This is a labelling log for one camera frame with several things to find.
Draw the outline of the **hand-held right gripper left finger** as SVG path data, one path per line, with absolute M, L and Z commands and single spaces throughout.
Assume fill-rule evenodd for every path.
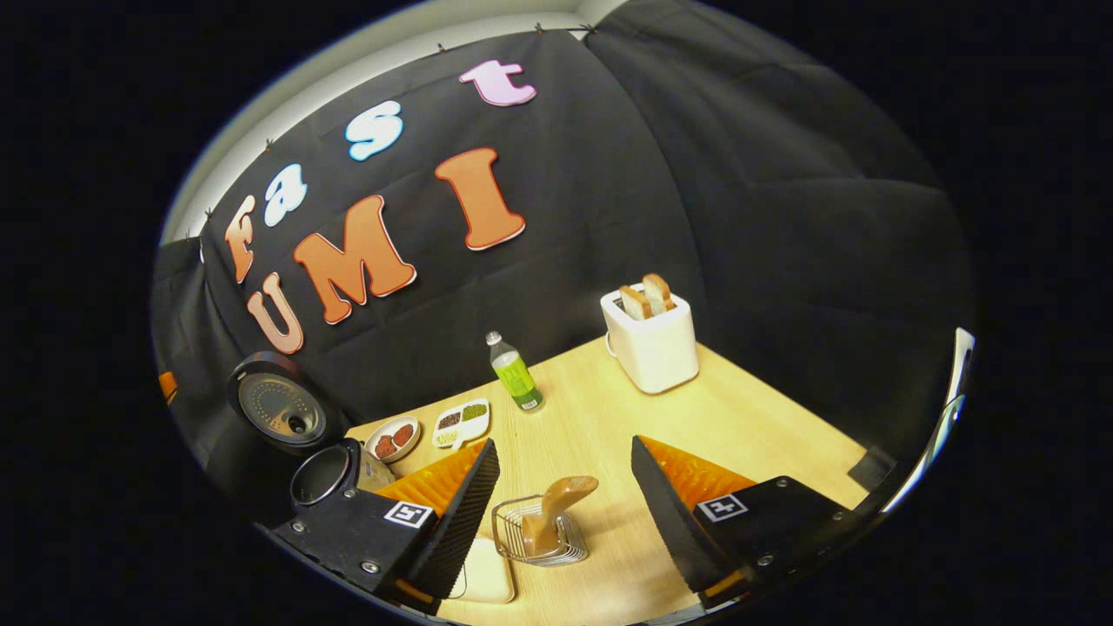
M 500 476 L 493 440 L 375 488 L 355 439 L 311 456 L 290 480 L 283 551 L 375 603 L 434 615 L 449 598 Z

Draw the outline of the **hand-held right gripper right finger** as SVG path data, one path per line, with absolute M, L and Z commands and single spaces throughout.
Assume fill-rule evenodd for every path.
M 705 609 L 784 586 L 863 524 L 791 476 L 756 483 L 652 437 L 633 436 L 631 468 L 664 548 Z

